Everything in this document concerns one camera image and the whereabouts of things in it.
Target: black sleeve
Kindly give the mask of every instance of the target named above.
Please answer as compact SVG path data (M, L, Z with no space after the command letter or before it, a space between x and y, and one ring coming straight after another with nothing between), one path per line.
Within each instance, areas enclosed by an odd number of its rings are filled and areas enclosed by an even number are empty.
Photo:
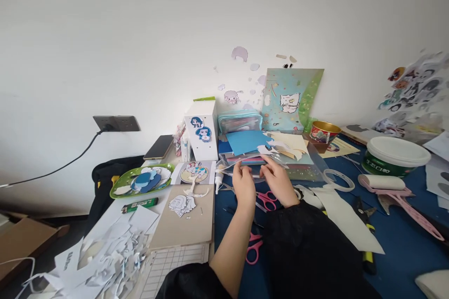
M208 263L187 264L167 274L156 299L231 299Z
M301 202L267 216L274 298L381 298L363 277L361 253L322 211Z

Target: black cable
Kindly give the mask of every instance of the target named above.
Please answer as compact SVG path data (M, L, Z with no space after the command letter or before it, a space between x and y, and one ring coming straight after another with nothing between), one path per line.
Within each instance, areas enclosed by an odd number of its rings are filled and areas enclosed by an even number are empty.
M44 178L44 177L47 177L47 176L49 176L49 175L51 175L51 174L56 173L57 171L60 171L61 169L64 169L64 168L67 167L68 165L74 163L74 162L77 161L79 158L81 158L81 157L82 157L82 156L89 150L89 148L90 148L90 147L92 146L92 144L94 143L95 139L96 139L101 133L103 133L103 132L105 132L105 131L109 131L109 130L111 130L111 129L112 129L112 126L109 125L109 124L106 124L106 125L103 127L103 129L102 129L101 131L98 131L98 132L97 132L97 134L94 136L94 138L93 138L92 141L90 142L89 146L88 146L88 147L81 153L81 155L80 155L79 157L77 157L76 159L73 159L71 162L69 162L68 164L65 164L65 165L62 166L61 168L58 168L57 170L55 170L55 171L53 171L53 172L51 172L51 173L48 173L48 174L45 174L45 175L41 175L41 176L39 176L39 177L37 177L37 178L31 178L31 179L28 179L28 180L23 180L23 181L19 181L19 182L14 182L14 183L11 183L11 184L0 185L0 188L8 188L8 187L11 187L11 186L13 186L13 185L18 185L18 184L21 184L21 183L24 183L24 182L29 182L29 181L37 180L37 179L40 179L40 178Z

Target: bucket lid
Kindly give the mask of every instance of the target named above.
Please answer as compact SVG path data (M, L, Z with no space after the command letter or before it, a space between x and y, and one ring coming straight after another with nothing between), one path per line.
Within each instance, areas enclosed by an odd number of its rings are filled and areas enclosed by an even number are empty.
M393 137L372 138L367 148L372 155L398 166L419 167L431 158L430 153L420 145Z

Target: green lighter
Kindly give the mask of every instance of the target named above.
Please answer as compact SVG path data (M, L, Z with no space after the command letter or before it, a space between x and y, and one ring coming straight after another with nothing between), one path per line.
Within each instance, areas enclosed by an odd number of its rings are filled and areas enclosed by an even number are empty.
M131 213L133 211L136 211L138 206L142 206L144 208L149 208L149 207L155 206L155 205L157 205L158 201L159 201L159 198L153 198L153 199L148 199L145 201L134 202L134 203L125 205L122 208L122 214Z

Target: grid paper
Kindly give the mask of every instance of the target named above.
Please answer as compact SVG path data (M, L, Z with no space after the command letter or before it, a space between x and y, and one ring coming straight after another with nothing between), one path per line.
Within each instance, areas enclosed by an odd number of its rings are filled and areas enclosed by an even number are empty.
M142 282L145 285L138 291L136 298L153 299L156 297L165 276L173 269L191 263L205 263L209 259L209 244L190 245L158 250L150 255L145 267Z

